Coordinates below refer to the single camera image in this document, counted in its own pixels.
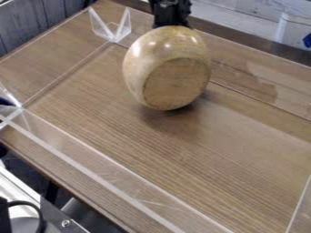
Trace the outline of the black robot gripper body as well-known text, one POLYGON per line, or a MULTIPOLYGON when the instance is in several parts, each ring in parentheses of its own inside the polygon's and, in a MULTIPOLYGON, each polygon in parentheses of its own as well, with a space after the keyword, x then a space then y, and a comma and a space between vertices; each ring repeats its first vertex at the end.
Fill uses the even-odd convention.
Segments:
POLYGON ((168 25, 190 26, 187 17, 191 15, 191 0, 148 0, 155 17, 154 28, 168 25))

